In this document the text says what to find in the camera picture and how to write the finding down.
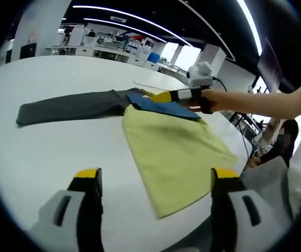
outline yellow towel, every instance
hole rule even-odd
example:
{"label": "yellow towel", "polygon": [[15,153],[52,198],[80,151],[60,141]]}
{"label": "yellow towel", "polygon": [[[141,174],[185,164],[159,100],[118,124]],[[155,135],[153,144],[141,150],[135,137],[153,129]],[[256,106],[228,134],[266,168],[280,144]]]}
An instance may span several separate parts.
{"label": "yellow towel", "polygon": [[211,168],[237,161],[203,121],[129,106],[124,131],[158,218],[177,212],[211,190]]}

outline person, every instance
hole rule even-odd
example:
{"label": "person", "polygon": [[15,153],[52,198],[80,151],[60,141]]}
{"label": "person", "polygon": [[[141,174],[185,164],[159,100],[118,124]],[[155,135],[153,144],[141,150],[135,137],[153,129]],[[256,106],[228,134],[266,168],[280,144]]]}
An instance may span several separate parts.
{"label": "person", "polygon": [[88,34],[88,37],[94,38],[96,36],[96,33],[94,33],[94,30],[91,30]]}
{"label": "person", "polygon": [[[301,87],[293,93],[289,94],[251,94],[243,92],[223,92],[219,90],[206,89],[202,91],[201,99],[197,102],[197,104],[192,103],[189,106],[193,107],[196,105],[199,105],[201,107],[191,108],[193,111],[205,111],[204,108],[210,106],[211,112],[231,110],[242,113],[260,114],[262,116],[271,118],[293,119],[301,115]],[[287,190],[279,191],[282,191],[282,193],[284,193],[284,191],[287,191],[287,197],[283,196],[282,198],[286,198],[288,200],[287,204],[289,205],[291,217],[295,218],[301,209],[301,142],[296,152],[290,159],[289,168],[285,168],[285,170],[286,183],[280,182],[279,184],[280,186],[285,185],[287,187]],[[255,173],[255,179],[258,180],[259,177],[261,177],[259,176],[259,172],[263,172],[263,169],[256,167],[254,169],[249,169],[248,171],[243,172],[243,174],[249,172]],[[270,200],[270,204],[277,204],[277,201],[275,199]]]}
{"label": "person", "polygon": [[277,137],[274,146],[266,154],[261,157],[254,156],[248,161],[248,168],[254,168],[261,164],[264,164],[277,156],[281,156],[285,161],[287,167],[289,167],[289,161],[293,155],[295,140],[298,135],[297,122],[287,120],[282,124],[280,133]]}

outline desk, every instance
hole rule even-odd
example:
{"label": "desk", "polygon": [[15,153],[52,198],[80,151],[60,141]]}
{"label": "desk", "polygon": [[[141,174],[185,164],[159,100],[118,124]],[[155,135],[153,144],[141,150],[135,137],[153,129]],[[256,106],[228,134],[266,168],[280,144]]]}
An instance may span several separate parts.
{"label": "desk", "polygon": [[[210,215],[211,197],[157,220],[122,128],[122,117],[53,122],[17,128],[20,105],[75,93],[143,88],[154,93],[186,86],[173,77],[117,61],[42,56],[0,67],[0,195],[19,226],[82,169],[103,170],[102,241],[105,251],[161,251]],[[220,113],[201,114],[239,160],[247,161],[240,132]],[[251,145],[246,142],[249,151]]]}

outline ceiling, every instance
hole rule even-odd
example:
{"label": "ceiling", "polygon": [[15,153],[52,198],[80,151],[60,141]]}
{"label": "ceiling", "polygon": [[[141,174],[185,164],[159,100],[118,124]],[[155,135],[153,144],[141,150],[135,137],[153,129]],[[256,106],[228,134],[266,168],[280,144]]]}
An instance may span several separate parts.
{"label": "ceiling", "polygon": [[[72,6],[91,5],[121,10],[153,21],[183,37],[195,47],[203,48],[205,44],[217,45],[224,50],[229,59],[232,59],[231,53],[234,55],[235,64],[255,75],[259,74],[256,67],[259,55],[254,37],[237,0],[185,1],[213,27],[227,47],[209,26],[182,2],[180,0],[147,2],[73,0],[65,15],[67,20],[63,23],[82,23],[84,18],[110,20],[110,16],[115,16],[127,19],[125,23],[127,26],[144,30],[166,41],[185,45],[183,41],[168,32],[139,19],[105,10],[80,9]],[[291,6],[282,0],[245,0],[245,2],[255,21],[262,46],[264,38],[268,37],[284,77],[295,87],[299,86],[301,83],[301,0],[288,1],[291,2]]]}

